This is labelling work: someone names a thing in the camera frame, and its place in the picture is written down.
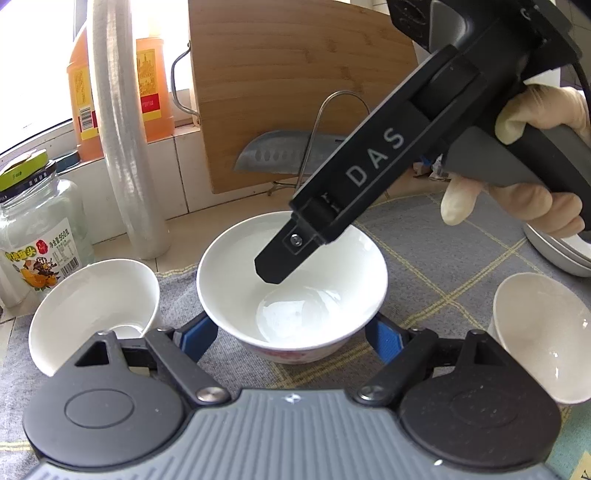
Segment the gloved right hand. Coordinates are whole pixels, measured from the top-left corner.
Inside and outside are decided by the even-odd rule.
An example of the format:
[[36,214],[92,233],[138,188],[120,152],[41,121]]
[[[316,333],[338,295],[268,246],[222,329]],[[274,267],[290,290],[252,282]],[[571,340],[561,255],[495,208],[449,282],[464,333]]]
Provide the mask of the gloved right hand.
[[511,216],[554,238],[590,239],[590,120],[582,91],[529,85],[492,131],[468,128],[444,160],[443,221],[458,225],[488,192]]

